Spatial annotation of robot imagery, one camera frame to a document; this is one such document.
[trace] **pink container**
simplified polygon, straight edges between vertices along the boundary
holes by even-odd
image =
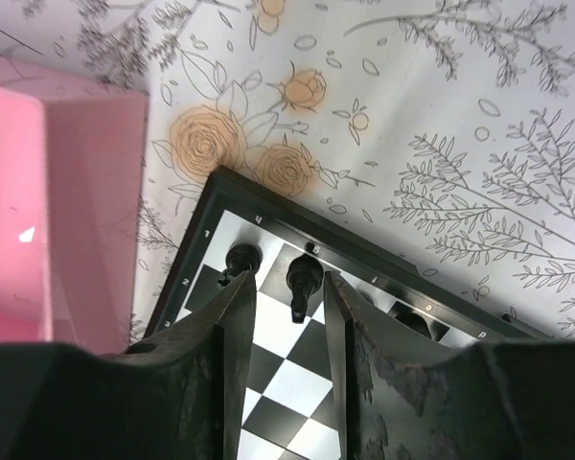
[[[127,346],[145,110],[0,57],[0,341]]]

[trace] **black chessboard frame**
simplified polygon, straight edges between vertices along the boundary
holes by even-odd
[[[249,179],[220,167],[210,176],[160,293],[145,336],[176,319],[224,211],[252,222],[303,252],[345,270],[482,341],[532,338],[421,277],[413,264]]]

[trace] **floral tablecloth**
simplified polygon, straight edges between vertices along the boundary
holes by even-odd
[[[0,0],[0,55],[149,93],[136,334],[224,164],[575,337],[575,0]]]

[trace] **white fabric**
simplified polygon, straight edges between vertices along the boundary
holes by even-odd
[[[246,2],[0,0],[0,54],[149,92],[139,320],[220,158],[575,337],[575,0]]]

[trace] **pink box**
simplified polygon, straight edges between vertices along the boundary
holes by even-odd
[[[0,57],[0,341],[127,346],[145,111]]]

